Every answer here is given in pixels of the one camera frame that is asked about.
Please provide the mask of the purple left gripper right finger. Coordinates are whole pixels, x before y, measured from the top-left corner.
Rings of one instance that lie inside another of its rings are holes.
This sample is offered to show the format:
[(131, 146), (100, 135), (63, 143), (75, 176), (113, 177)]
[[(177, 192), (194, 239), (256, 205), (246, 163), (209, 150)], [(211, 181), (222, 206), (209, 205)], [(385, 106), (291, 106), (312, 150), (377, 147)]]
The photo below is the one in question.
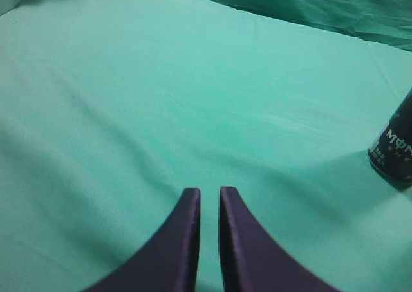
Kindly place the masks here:
[(235, 187), (220, 189), (219, 255), (225, 291), (337, 291), (271, 238)]

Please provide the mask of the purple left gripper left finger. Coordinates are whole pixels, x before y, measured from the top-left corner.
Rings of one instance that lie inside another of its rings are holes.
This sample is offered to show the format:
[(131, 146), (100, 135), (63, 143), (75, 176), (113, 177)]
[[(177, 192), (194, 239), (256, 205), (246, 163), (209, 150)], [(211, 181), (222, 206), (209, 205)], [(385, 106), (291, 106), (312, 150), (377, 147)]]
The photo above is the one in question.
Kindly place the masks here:
[(186, 188), (164, 223), (123, 265), (86, 291), (195, 291), (201, 194)]

